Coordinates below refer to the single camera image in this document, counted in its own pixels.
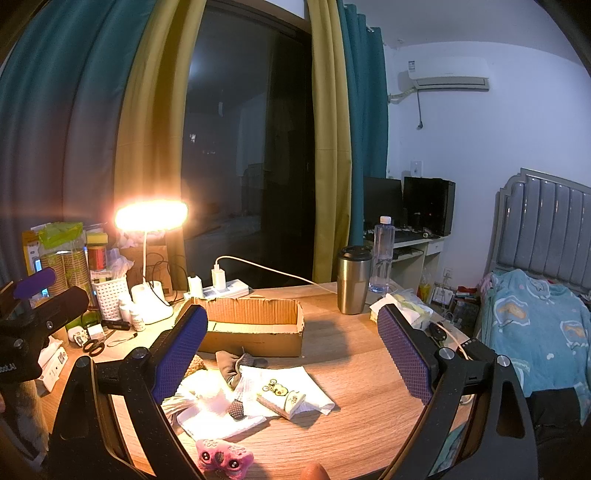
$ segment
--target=pink plush toy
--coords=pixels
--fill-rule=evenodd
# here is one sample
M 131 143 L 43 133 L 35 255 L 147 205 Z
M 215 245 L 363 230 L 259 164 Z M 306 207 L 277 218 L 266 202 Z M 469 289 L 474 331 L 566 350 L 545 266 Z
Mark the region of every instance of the pink plush toy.
M 199 454 L 199 469 L 203 473 L 220 470 L 230 480 L 244 480 L 248 468 L 255 460 L 252 452 L 225 440 L 198 440 L 195 445 Z

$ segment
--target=black tumbler lid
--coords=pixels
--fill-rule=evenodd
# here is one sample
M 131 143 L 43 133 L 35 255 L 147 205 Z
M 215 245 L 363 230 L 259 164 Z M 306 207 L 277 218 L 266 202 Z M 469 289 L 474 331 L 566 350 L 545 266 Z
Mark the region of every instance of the black tumbler lid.
M 338 255 L 339 258 L 344 258 L 352 262 L 364 262 L 371 260 L 371 247 L 364 245 L 351 245 L 343 248 Z

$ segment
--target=scissors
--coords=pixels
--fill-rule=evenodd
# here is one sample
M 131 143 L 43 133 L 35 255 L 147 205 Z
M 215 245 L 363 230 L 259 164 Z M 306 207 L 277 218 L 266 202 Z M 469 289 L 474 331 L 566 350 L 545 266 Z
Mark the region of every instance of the scissors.
M 89 356 L 100 355 L 105 350 L 105 342 L 107 339 L 115 333 L 115 330 L 111 330 L 105 337 L 100 340 L 88 340 L 82 347 L 84 353 L 88 353 Z

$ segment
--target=teal curtain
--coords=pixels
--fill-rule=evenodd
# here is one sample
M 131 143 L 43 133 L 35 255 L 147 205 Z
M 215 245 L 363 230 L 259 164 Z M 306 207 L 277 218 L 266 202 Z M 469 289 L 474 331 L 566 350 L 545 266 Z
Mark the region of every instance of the teal curtain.
M 349 245 L 363 244 L 363 177 L 386 176 L 388 89 L 384 44 L 379 28 L 369 28 L 355 5 L 339 6 L 343 31 L 351 128 L 351 225 Z
M 26 275 L 22 231 L 112 217 L 121 105 L 154 3 L 52 1 L 14 46 L 0 76 L 2 281 Z

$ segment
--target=black computer case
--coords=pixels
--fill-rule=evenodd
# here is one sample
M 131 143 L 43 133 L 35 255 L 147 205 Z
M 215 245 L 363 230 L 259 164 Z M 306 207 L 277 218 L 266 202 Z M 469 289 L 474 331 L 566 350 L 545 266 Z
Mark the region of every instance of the black computer case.
M 405 177 L 402 204 L 408 211 L 408 224 L 415 230 L 427 228 L 436 235 L 449 235 L 455 196 L 452 181 Z

